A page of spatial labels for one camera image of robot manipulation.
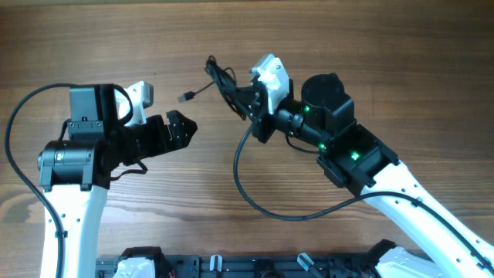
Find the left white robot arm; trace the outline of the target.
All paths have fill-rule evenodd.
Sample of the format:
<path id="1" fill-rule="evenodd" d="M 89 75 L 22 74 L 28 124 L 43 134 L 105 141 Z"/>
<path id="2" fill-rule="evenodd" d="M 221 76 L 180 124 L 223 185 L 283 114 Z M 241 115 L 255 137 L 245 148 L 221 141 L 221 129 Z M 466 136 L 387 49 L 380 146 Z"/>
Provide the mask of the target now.
<path id="1" fill-rule="evenodd" d="M 42 276 L 95 274 L 100 220 L 112 171 L 120 164 L 145 174 L 145 158 L 189 145 L 197 124 L 177 110 L 145 117 L 153 88 L 139 82 L 125 90 L 116 84 L 71 86 L 68 139 L 50 141 L 39 154 L 39 184 L 54 208 L 46 213 Z"/>

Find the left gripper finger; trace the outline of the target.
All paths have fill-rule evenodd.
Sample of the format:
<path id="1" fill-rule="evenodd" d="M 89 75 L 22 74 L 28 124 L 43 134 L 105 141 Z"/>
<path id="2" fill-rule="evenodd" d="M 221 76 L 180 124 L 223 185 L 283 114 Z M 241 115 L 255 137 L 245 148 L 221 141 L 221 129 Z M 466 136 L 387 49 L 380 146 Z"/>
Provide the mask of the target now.
<path id="1" fill-rule="evenodd" d="M 187 118 L 178 110 L 168 111 L 166 117 L 169 121 L 168 128 L 171 136 L 193 136 L 198 130 L 196 122 Z"/>
<path id="2" fill-rule="evenodd" d="M 186 148 L 192 139 L 192 132 L 171 132 L 170 139 L 167 144 L 169 151 L 177 151 Z"/>

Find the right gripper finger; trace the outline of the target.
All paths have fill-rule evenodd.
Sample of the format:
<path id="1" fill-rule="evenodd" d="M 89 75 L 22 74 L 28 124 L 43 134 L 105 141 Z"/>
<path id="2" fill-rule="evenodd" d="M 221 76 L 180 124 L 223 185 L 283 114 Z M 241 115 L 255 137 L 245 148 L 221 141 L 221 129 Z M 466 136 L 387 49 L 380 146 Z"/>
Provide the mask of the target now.
<path id="1" fill-rule="evenodd" d="M 255 113 L 252 112 L 251 105 L 254 103 L 254 94 L 228 95 L 227 99 L 232 105 L 232 109 L 240 116 L 242 120 L 254 120 Z"/>
<path id="2" fill-rule="evenodd" d="M 231 97 L 237 101 L 254 101 L 259 96 L 259 89 L 255 86 L 236 87 Z"/>

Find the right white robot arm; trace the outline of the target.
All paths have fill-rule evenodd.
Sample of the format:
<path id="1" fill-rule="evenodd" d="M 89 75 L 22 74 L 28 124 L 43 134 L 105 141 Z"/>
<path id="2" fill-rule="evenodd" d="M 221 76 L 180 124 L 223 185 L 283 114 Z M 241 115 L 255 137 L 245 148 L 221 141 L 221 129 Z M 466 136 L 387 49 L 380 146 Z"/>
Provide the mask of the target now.
<path id="1" fill-rule="evenodd" d="M 230 86 L 228 98 L 252 124 L 247 135 L 266 142 L 281 131 L 317 147 L 317 164 L 353 201 L 365 201 L 405 232 L 444 274 L 491 277 L 493 247 L 435 200 L 398 155 L 359 124 L 354 101 L 334 73 L 310 77 L 301 100 L 288 92 L 270 113 L 266 85 Z"/>

